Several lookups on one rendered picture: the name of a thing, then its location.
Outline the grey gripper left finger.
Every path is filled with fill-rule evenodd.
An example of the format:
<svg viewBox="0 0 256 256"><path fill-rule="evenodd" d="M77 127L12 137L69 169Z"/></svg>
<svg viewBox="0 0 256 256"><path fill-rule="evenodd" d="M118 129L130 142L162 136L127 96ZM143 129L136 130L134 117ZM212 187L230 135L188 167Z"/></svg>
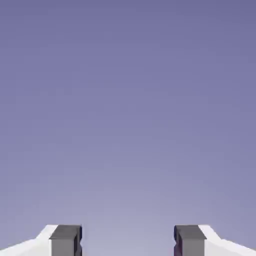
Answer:
<svg viewBox="0 0 256 256"><path fill-rule="evenodd" d="M0 256L83 256L81 225L47 224L36 238L0 250Z"/></svg>

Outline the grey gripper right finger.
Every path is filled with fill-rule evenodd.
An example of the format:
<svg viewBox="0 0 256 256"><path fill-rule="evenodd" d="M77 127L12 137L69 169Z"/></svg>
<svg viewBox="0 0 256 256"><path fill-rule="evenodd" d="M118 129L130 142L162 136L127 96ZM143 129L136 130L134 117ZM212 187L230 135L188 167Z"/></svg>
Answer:
<svg viewBox="0 0 256 256"><path fill-rule="evenodd" d="M256 256L256 249L220 238L207 224L175 225L173 238L174 256Z"/></svg>

